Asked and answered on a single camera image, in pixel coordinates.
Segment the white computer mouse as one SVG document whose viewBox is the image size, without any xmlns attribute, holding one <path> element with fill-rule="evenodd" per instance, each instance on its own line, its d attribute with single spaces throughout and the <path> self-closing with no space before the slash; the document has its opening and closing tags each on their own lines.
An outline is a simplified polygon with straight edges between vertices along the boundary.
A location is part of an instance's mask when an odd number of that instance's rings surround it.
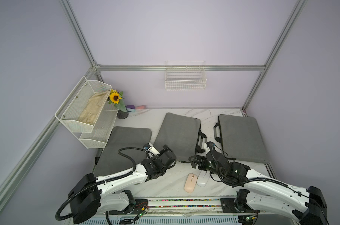
<svg viewBox="0 0 340 225">
<path fill-rule="evenodd" d="M 200 187 L 205 187 L 210 178 L 209 171 L 201 171 L 197 178 L 197 185 Z"/>
</svg>

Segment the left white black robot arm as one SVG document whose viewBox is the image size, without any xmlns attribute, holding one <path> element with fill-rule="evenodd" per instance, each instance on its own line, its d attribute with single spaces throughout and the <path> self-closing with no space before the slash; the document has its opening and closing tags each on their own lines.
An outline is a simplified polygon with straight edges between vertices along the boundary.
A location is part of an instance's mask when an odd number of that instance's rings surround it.
<svg viewBox="0 0 340 225">
<path fill-rule="evenodd" d="M 72 218 L 74 224 L 80 224 L 97 212 L 106 215 L 110 212 L 128 214 L 133 211 L 136 201 L 126 188 L 157 179 L 176 165 L 176 156 L 167 145 L 158 151 L 152 144 L 146 144 L 141 149 L 146 158 L 139 164 L 124 153 L 126 150 L 127 147 L 121 148 L 118 154 L 132 162 L 130 169 L 98 177 L 93 173 L 85 175 L 59 207 L 55 219 L 62 221 Z"/>
</svg>

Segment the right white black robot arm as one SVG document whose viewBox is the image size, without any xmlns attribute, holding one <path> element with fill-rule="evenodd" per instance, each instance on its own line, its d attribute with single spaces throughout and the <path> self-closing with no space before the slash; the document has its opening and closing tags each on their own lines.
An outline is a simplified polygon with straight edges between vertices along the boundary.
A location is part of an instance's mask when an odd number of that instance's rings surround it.
<svg viewBox="0 0 340 225">
<path fill-rule="evenodd" d="M 193 168 L 209 171 L 221 183 L 237 187 L 230 209 L 238 213 L 261 211 L 278 214 L 301 225 L 327 225 L 327 204 L 322 191 L 314 186 L 301 188 L 261 174 L 249 166 L 232 162 L 216 151 L 213 142 L 206 144 L 205 156 L 189 157 Z"/>
</svg>

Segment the pink computer mouse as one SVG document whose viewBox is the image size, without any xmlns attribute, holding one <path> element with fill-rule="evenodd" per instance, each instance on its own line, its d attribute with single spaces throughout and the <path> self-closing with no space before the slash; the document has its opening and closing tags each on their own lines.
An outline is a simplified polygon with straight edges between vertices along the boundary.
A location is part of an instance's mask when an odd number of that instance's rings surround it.
<svg viewBox="0 0 340 225">
<path fill-rule="evenodd" d="M 196 187 L 197 184 L 197 175 L 194 173 L 190 173 L 186 179 L 184 190 L 187 193 L 192 193 Z"/>
</svg>

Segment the pastel toy mushrooms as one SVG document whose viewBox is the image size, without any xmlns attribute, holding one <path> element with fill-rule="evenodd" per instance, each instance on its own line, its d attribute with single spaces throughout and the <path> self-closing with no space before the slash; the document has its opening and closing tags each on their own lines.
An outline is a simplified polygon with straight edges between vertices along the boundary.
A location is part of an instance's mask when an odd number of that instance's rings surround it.
<svg viewBox="0 0 340 225">
<path fill-rule="evenodd" d="M 136 110 L 143 110 L 146 109 L 146 106 L 134 106 L 134 105 L 127 105 L 126 109 L 128 112 L 135 112 Z"/>
</svg>

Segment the lower white mesh shelf basket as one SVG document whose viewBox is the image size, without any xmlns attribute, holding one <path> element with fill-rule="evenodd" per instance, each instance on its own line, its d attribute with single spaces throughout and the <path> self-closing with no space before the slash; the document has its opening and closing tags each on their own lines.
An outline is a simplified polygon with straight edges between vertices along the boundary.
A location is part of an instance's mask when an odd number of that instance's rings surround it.
<svg viewBox="0 0 340 225">
<path fill-rule="evenodd" d="M 107 145 L 111 131 L 115 124 L 118 109 L 106 103 L 91 133 L 82 133 L 80 142 L 87 149 L 103 149 Z"/>
</svg>

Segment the white mesh shelf basket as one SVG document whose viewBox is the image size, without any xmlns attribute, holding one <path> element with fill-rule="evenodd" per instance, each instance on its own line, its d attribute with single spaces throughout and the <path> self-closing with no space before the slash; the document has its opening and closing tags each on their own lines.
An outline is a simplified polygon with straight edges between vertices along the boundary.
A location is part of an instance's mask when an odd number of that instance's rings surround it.
<svg viewBox="0 0 340 225">
<path fill-rule="evenodd" d="M 82 77 L 72 93 L 56 111 L 55 118 L 72 133 L 91 133 L 94 125 L 79 122 L 79 116 L 94 94 L 111 90 L 112 86 L 109 84 Z"/>
<path fill-rule="evenodd" d="M 118 109 L 106 103 L 91 133 L 82 133 L 80 142 L 87 149 L 103 149 L 107 145 L 111 131 L 115 124 Z"/>
</svg>

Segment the artificial sunflower bouquet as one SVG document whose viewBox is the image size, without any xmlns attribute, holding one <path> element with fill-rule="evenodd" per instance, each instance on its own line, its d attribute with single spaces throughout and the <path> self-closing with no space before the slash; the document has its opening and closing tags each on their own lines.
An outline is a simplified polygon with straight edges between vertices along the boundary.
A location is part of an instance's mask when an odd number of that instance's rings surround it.
<svg viewBox="0 0 340 225">
<path fill-rule="evenodd" d="M 117 90 L 112 89 L 108 96 L 108 102 L 110 105 L 113 105 L 119 111 L 127 112 L 125 102 L 123 99 L 123 92 L 118 92 Z"/>
</svg>

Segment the beige cloth in basket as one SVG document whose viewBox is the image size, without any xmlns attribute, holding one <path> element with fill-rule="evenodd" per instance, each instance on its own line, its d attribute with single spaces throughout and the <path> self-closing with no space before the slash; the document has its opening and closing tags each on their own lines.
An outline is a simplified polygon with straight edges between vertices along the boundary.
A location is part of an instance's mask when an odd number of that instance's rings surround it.
<svg viewBox="0 0 340 225">
<path fill-rule="evenodd" d="M 78 121 L 89 125 L 95 125 L 109 94 L 110 91 L 94 94 L 87 102 Z"/>
</svg>

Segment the upper white mesh shelf basket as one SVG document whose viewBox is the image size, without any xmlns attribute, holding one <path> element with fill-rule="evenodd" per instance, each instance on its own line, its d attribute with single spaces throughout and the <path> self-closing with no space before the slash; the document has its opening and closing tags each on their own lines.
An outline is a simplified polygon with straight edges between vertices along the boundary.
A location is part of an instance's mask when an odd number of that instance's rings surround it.
<svg viewBox="0 0 340 225">
<path fill-rule="evenodd" d="M 94 125 L 79 122 L 79 116 L 94 94 L 111 90 L 112 86 L 109 84 L 82 77 L 72 93 L 56 111 L 55 118 L 72 133 L 91 133 Z"/>
</svg>

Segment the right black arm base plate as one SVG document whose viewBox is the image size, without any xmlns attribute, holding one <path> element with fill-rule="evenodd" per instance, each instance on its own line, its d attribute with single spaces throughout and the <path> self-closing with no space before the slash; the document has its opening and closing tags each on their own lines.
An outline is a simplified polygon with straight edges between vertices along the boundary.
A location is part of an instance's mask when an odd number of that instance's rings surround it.
<svg viewBox="0 0 340 225">
<path fill-rule="evenodd" d="M 247 202 L 239 201 L 236 198 L 221 198 L 221 208 L 223 213 L 256 213 L 256 210 L 251 209 Z"/>
</svg>

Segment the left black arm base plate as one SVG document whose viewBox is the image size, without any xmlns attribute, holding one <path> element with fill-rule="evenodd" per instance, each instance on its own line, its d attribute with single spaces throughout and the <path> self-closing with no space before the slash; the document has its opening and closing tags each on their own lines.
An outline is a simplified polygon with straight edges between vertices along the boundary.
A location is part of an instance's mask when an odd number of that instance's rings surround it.
<svg viewBox="0 0 340 225">
<path fill-rule="evenodd" d="M 135 199 L 135 203 L 130 203 L 122 211 L 109 211 L 109 215 L 128 215 L 128 214 L 139 214 L 142 208 L 148 206 L 147 199 Z"/>
</svg>

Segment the aluminium frame rails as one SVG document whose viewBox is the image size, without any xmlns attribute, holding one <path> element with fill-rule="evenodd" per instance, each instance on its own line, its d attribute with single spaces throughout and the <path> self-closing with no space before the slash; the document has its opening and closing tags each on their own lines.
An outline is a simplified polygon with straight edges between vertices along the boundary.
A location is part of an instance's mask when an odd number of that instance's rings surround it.
<svg viewBox="0 0 340 225">
<path fill-rule="evenodd" d="M 264 80 L 266 74 L 271 68 L 278 52 L 283 46 L 286 38 L 288 37 L 291 29 L 294 26 L 294 23 L 298 19 L 301 14 L 303 8 L 307 4 L 307 1 L 297 1 L 292 9 L 289 18 L 287 19 L 269 57 L 267 58 L 264 65 L 171 65 L 171 71 L 175 72 L 188 72 L 188 71 L 259 71 L 260 74 L 256 79 L 254 86 L 252 87 L 248 97 L 246 98 L 244 105 L 240 108 L 242 112 L 246 112 L 246 109 L 250 105 L 255 93 L 257 92 L 260 84 Z M 86 78 L 91 78 L 92 76 L 96 76 L 97 79 L 101 80 L 102 77 L 100 72 L 102 71 L 167 71 L 167 67 L 165 65 L 97 65 L 94 60 L 93 55 L 90 53 L 90 49 L 85 40 L 84 34 L 80 29 L 80 24 L 76 19 L 75 13 L 71 7 L 69 1 L 60 1 L 60 5 L 62 6 L 65 15 L 68 18 L 68 21 L 73 28 L 77 39 L 79 40 L 81 46 L 83 47 L 87 57 L 90 60 L 90 68 L 85 74 Z M 26 178 L 40 155 L 43 153 L 44 149 L 48 145 L 51 140 L 53 134 L 55 133 L 57 127 L 60 124 L 60 120 L 53 116 L 49 123 L 46 125 L 44 130 L 39 134 L 37 139 L 31 145 L 29 150 L 20 160 L 20 162 L 16 165 L 7 179 L 0 187 L 0 215 L 3 212 L 4 208 L 8 204 L 8 202 L 12 199 L 14 194 L 16 193 L 19 186 L 22 184 L 23 180 Z"/>
</svg>

